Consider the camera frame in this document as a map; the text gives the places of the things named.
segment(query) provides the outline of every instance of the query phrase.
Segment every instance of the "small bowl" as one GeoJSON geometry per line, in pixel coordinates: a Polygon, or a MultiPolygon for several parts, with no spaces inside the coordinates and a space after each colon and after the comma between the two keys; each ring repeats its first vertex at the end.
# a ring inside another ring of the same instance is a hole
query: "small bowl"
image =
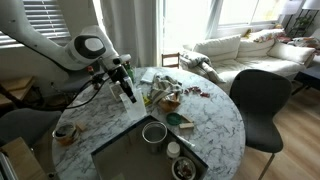
{"type": "Polygon", "coordinates": [[[172,162],[171,171],[176,180],[193,180],[196,177],[196,166],[187,157],[180,156],[175,159],[172,162]]]}
{"type": "Polygon", "coordinates": [[[73,123],[63,123],[52,132],[52,137],[63,146],[72,144],[79,136],[73,123]]]}

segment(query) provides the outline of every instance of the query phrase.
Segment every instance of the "chair leg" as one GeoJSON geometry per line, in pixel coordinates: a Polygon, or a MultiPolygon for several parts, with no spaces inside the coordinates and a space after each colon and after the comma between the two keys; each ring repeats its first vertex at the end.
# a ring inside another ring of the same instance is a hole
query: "chair leg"
{"type": "Polygon", "coordinates": [[[274,153],[272,153],[268,163],[266,164],[266,166],[264,167],[262,173],[260,174],[259,180],[261,180],[263,178],[264,174],[267,172],[272,160],[274,159],[274,156],[275,156],[274,153]]]}

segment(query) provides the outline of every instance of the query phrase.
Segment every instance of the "white marble tabletop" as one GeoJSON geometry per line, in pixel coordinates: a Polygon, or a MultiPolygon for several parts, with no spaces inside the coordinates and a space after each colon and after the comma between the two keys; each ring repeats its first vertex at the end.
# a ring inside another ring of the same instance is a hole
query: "white marble tabletop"
{"type": "MultiPolygon", "coordinates": [[[[198,86],[203,92],[210,94],[210,98],[200,97],[198,94],[183,95],[181,105],[175,110],[194,120],[195,128],[191,133],[168,125],[165,121],[166,114],[158,106],[148,106],[147,113],[164,122],[176,135],[195,145],[192,150],[209,166],[205,179],[232,179],[245,147],[243,121],[232,100],[218,86],[193,73],[172,68],[154,69],[177,79],[183,88],[198,86]]],[[[149,84],[140,83],[146,70],[147,68],[136,69],[134,84],[145,93],[151,89],[149,84]]],[[[94,93],[95,90],[88,87],[70,106],[85,102],[94,93]]],[[[77,141],[66,147],[60,146],[55,140],[52,142],[53,162],[62,180],[99,179],[91,152],[139,120],[129,120],[124,105],[114,100],[106,83],[90,103],[64,111],[58,124],[76,121],[86,125],[86,130],[77,141]]]]}

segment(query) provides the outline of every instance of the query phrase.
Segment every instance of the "wooden floor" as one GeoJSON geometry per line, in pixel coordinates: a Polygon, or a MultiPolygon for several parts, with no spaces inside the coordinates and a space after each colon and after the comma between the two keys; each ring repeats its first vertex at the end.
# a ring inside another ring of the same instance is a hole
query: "wooden floor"
{"type": "MultiPolygon", "coordinates": [[[[276,154],[263,179],[320,179],[320,91],[311,88],[292,96],[274,122],[284,149],[276,154]]],[[[233,179],[258,179],[270,156],[246,147],[233,179]]]]}

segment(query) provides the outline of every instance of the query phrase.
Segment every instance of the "chair back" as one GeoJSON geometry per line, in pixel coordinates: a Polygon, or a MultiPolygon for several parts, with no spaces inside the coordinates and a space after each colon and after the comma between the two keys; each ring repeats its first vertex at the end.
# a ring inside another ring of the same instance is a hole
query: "chair back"
{"type": "Polygon", "coordinates": [[[248,69],[241,71],[230,90],[230,98],[240,112],[275,115],[288,101],[291,83],[277,74],[248,69]]]}

